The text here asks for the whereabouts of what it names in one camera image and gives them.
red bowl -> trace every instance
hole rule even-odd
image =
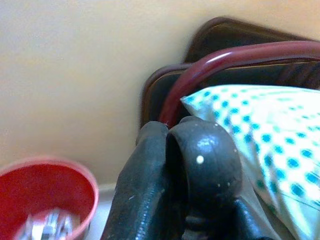
[[[28,215],[60,208],[80,217],[67,240],[80,240],[98,205],[95,177],[79,163],[52,156],[23,159],[0,170],[0,239],[12,240]]]

beige wall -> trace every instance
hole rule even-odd
[[[225,15],[320,40],[318,0],[2,0],[0,165],[55,154],[115,182],[144,81]]]

polka dot pillow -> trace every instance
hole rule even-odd
[[[181,101],[229,132],[256,192],[297,239],[320,239],[320,91],[219,85]]]

